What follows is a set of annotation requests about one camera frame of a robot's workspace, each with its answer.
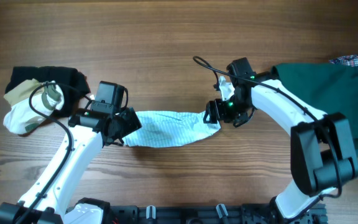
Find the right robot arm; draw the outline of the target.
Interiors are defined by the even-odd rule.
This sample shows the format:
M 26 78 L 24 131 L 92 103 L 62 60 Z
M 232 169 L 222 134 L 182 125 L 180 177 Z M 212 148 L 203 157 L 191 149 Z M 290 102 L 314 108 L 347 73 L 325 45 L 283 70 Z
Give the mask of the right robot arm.
M 212 70 L 221 96 L 209 101 L 203 121 L 248 123 L 262 110 L 290 136 L 292 180 L 268 204 L 241 206 L 241 223 L 327 223 L 322 201 L 338 198 L 343 185 L 358 177 L 358 162 L 348 120 L 327 114 L 287 90 L 276 75 L 256 73 L 247 58 L 232 61 L 226 71 L 205 59 L 193 60 Z

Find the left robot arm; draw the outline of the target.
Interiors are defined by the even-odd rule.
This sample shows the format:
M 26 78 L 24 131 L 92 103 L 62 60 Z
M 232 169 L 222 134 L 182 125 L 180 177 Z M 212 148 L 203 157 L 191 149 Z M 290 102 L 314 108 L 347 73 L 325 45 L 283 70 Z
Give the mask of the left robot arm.
M 128 99 L 124 86 L 100 82 L 95 99 L 62 126 L 63 142 L 36 183 L 17 203 L 0 205 L 0 223 L 115 223 L 108 202 L 83 198 L 72 210 L 68 204 L 102 148 L 122 146 L 125 136 L 141 128 Z

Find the light blue striped pants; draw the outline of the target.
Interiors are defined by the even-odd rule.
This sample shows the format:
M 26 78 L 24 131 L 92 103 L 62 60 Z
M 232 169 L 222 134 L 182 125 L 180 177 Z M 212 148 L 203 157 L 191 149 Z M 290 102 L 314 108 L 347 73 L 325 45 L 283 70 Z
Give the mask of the light blue striped pants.
M 205 112 L 139 111 L 140 129 L 123 138 L 129 147 L 180 147 L 206 139 L 221 129 L 203 122 Z

